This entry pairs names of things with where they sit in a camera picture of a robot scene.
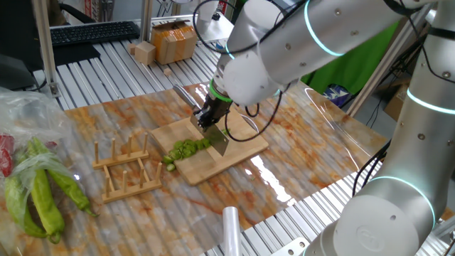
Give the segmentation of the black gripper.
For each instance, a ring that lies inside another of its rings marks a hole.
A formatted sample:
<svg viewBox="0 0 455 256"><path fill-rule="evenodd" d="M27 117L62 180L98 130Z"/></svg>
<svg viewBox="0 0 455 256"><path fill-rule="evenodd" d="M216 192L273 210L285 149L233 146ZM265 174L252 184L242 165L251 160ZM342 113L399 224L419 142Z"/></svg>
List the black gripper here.
<svg viewBox="0 0 455 256"><path fill-rule="evenodd" d="M231 104L231 102L207 96L202 110L196 110L194 112L195 128L203 134L206 129L215 126L226 115Z"/></svg>

